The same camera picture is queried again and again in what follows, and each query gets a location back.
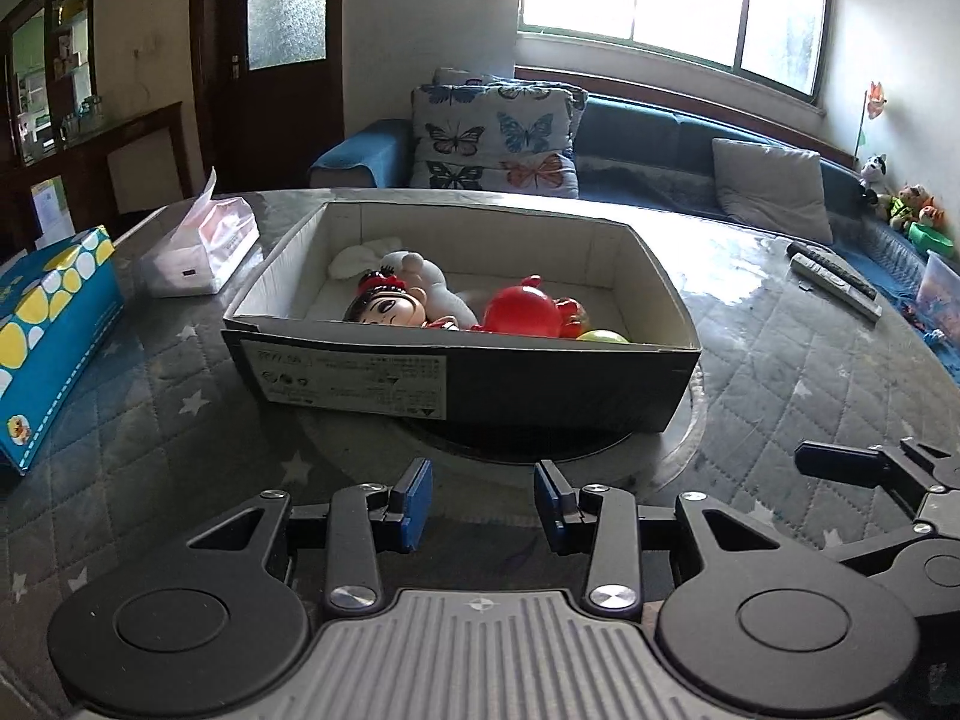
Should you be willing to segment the green octopus toy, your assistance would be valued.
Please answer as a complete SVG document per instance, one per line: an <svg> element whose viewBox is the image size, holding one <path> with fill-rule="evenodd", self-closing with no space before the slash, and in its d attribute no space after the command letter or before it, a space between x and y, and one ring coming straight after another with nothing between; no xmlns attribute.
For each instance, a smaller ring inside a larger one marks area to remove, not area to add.
<svg viewBox="0 0 960 720"><path fill-rule="evenodd" d="M590 341L590 343L610 343L610 344L630 344L630 340L625 338L622 333L613 332L613 330L602 330L594 328L581 333L578 341Z"/></svg>

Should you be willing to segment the red octopus toy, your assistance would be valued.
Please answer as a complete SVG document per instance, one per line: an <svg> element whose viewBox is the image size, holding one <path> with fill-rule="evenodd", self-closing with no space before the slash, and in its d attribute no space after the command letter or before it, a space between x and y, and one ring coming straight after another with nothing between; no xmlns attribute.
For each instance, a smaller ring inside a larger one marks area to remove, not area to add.
<svg viewBox="0 0 960 720"><path fill-rule="evenodd" d="M586 309L573 298L552 298L542 278L530 275L494 294L475 332L576 340L592 328Z"/></svg>

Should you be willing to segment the black-haired doll figurine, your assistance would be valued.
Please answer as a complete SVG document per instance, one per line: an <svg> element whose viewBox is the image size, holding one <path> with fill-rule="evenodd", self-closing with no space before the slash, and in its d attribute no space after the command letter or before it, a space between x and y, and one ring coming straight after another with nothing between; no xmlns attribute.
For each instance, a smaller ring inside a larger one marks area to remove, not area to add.
<svg viewBox="0 0 960 720"><path fill-rule="evenodd" d="M361 275L343 320L389 327L459 328L454 316L430 319L427 305L428 296L423 289L409 286L390 268L379 268Z"/></svg>

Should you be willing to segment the white knitted rabbit plush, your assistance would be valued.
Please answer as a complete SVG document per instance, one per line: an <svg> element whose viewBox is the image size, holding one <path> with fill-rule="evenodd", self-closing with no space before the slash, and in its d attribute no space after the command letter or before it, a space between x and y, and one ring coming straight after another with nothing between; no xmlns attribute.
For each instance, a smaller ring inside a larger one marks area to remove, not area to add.
<svg viewBox="0 0 960 720"><path fill-rule="evenodd" d="M374 239L342 249L327 265L327 275L337 281L352 281L358 286L363 273L390 268L413 288L421 288L428 296L430 319L454 316L457 330L473 330L478 320L469 305L448 286L444 271L415 250L404 249L399 238Z"/></svg>

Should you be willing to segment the black cardboard box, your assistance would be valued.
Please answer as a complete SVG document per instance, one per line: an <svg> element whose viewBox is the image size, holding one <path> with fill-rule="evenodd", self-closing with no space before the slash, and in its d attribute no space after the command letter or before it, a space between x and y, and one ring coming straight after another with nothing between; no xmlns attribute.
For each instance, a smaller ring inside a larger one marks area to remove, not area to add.
<svg viewBox="0 0 960 720"><path fill-rule="evenodd" d="M412 327L348 319L374 246L438 266L470 307ZM589 454L667 427L701 355L641 234L576 202L360 190L327 195L224 316L245 383L283 405L431 422L519 455Z"/></svg>

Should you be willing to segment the green toy basin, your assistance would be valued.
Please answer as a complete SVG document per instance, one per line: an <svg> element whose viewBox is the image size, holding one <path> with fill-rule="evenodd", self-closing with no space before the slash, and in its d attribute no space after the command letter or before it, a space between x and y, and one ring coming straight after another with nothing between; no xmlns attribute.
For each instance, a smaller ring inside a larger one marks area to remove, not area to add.
<svg viewBox="0 0 960 720"><path fill-rule="evenodd" d="M908 231L908 239L921 254L934 252L944 259L951 259L955 252L952 239L947 238L944 232L937 231L935 227L914 223Z"/></svg>

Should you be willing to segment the pile of plush toys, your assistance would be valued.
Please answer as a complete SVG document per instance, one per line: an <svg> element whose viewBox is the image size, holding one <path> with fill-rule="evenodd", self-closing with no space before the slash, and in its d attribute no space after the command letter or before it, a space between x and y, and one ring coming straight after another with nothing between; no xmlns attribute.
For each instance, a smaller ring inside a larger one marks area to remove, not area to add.
<svg viewBox="0 0 960 720"><path fill-rule="evenodd" d="M942 231L944 211L921 184L908 184L890 200L889 225L901 234L908 234L915 224Z"/></svg>

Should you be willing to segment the panda plush toy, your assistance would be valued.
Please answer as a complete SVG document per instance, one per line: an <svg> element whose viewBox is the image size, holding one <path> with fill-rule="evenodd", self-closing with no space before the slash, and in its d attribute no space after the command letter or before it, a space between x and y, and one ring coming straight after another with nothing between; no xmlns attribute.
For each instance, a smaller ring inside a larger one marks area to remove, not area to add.
<svg viewBox="0 0 960 720"><path fill-rule="evenodd" d="M859 180L862 193L867 203L874 208L885 206L890 200L890 190L887 185L887 156L874 154L859 169Z"/></svg>

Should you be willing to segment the grey cushion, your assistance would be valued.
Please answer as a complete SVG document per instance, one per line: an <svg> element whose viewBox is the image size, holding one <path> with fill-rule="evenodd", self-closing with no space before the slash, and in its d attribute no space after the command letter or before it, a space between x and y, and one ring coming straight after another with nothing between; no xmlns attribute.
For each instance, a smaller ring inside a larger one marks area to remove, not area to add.
<svg viewBox="0 0 960 720"><path fill-rule="evenodd" d="M776 143L711 142L718 203L750 226L831 244L820 154Z"/></svg>

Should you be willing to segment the white tissue pack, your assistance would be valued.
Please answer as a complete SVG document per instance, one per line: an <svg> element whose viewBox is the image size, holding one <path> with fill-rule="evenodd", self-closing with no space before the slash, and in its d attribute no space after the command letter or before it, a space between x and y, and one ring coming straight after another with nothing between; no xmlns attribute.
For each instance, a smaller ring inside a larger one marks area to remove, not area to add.
<svg viewBox="0 0 960 720"><path fill-rule="evenodd" d="M179 226L140 259L151 296L215 296L254 249L260 232L251 205L239 195L215 199L217 180L212 169Z"/></svg>

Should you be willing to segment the orange paper pinwheel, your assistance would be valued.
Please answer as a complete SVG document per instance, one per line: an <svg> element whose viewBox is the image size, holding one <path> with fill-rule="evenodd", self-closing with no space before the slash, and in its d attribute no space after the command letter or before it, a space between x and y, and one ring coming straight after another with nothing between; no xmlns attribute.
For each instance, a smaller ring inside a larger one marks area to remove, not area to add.
<svg viewBox="0 0 960 720"><path fill-rule="evenodd" d="M859 160L859 153L866 144L866 124L869 121L875 121L880 115L884 114L887 107L887 96L885 96L884 85L880 82L870 82L862 94L861 115L859 115L859 124L857 124L856 143L854 144L853 158Z"/></svg>

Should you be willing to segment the blue sofa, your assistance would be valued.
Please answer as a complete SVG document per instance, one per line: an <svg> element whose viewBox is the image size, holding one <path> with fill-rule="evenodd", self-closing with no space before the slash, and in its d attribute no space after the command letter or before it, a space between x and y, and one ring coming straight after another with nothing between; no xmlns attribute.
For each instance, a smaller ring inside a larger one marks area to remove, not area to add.
<svg viewBox="0 0 960 720"><path fill-rule="evenodd" d="M592 98L574 138L579 195L594 202L647 206L738 223L718 203L711 142L776 143L758 133L699 115L659 106ZM833 242L825 244L850 262L923 335L951 376L958 374L958 346L916 305L926 257L874 216L853 171L820 156Z"/></svg>

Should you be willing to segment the blue spotted tissue box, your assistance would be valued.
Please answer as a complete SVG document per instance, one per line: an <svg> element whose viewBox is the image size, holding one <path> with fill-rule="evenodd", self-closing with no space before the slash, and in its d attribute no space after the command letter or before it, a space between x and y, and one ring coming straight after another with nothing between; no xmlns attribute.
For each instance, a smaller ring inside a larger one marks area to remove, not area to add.
<svg viewBox="0 0 960 720"><path fill-rule="evenodd" d="M23 255L2 273L2 473L25 475L124 307L102 226Z"/></svg>

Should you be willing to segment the dark wooden cabinet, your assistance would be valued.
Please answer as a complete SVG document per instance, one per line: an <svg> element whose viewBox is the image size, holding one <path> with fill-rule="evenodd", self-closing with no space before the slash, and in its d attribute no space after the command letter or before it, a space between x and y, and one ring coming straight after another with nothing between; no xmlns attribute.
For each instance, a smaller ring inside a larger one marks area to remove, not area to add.
<svg viewBox="0 0 960 720"><path fill-rule="evenodd" d="M47 181L112 234L199 190L189 0L2 0L3 254L43 237Z"/></svg>

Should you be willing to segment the dark wooden door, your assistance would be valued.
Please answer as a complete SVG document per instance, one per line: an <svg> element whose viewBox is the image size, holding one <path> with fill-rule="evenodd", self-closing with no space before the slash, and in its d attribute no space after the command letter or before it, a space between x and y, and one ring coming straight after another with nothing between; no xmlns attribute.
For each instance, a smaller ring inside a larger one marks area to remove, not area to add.
<svg viewBox="0 0 960 720"><path fill-rule="evenodd" d="M189 0L203 172L298 188L343 138L342 0Z"/></svg>

